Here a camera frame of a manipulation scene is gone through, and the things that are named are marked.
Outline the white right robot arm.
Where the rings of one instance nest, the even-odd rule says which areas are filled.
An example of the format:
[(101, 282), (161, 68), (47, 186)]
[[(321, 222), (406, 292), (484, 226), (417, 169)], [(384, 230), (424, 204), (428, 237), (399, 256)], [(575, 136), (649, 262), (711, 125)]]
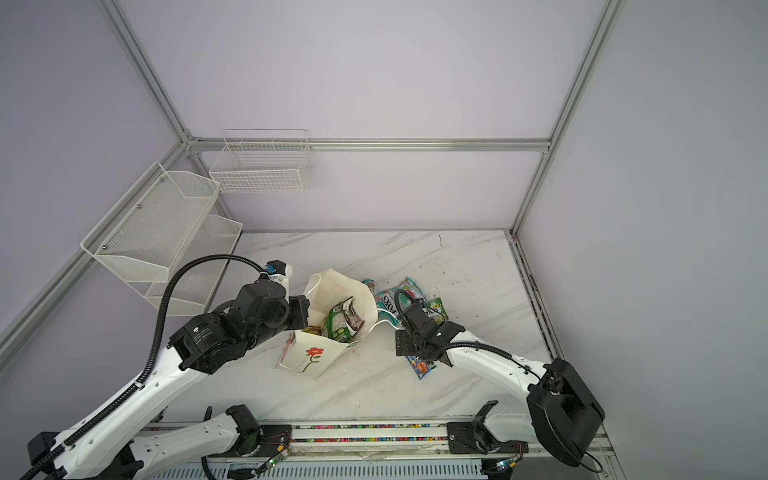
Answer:
[(588, 449), (605, 412), (573, 365), (561, 358), (549, 363), (528, 360), (485, 343), (455, 322), (430, 316), (422, 301), (411, 300), (407, 307), (397, 306), (396, 310), (402, 325), (395, 335), (398, 356), (415, 355), (467, 370), (527, 405), (526, 416), (490, 418), (498, 402), (486, 402), (471, 422), (469, 448), (494, 454), (504, 444), (520, 447), (525, 435), (533, 435), (561, 463), (585, 467), (588, 457), (594, 461), (588, 470), (602, 471)]

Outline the brown chocolate bar wrapper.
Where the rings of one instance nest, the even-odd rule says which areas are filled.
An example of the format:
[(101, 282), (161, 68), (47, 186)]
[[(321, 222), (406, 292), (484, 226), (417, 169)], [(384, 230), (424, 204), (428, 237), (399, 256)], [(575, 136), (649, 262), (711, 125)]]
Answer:
[(343, 302), (342, 313), (350, 335), (355, 336), (363, 327), (365, 320), (357, 312), (353, 297), (349, 297)]

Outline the blue M&M's packet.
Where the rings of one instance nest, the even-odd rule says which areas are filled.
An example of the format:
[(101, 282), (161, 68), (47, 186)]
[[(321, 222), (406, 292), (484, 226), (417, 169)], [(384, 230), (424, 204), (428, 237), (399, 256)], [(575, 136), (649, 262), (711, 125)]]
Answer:
[(435, 368), (433, 362), (425, 361), (418, 356), (407, 356), (406, 360), (419, 380), (422, 380)]

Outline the green Fox's Spring Tea bag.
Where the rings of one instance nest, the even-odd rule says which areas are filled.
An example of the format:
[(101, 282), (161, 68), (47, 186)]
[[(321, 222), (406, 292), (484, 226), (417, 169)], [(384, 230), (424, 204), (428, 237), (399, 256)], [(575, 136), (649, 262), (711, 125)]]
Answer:
[(335, 305), (329, 311), (326, 318), (323, 320), (321, 335), (339, 343), (350, 343), (354, 336), (351, 336), (347, 329), (345, 318), (342, 313), (342, 304), (343, 302)]

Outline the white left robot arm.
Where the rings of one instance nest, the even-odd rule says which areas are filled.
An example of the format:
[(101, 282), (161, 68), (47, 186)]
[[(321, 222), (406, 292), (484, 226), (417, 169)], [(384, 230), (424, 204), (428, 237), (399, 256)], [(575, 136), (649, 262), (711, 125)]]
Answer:
[(154, 346), (137, 378), (95, 412), (62, 432), (42, 432), (27, 445), (25, 478), (145, 479), (191, 459), (258, 450), (263, 431), (249, 408), (156, 436), (142, 430), (192, 386), (278, 333), (308, 325), (309, 300), (289, 296), (282, 277), (261, 276), (237, 298), (198, 315)]

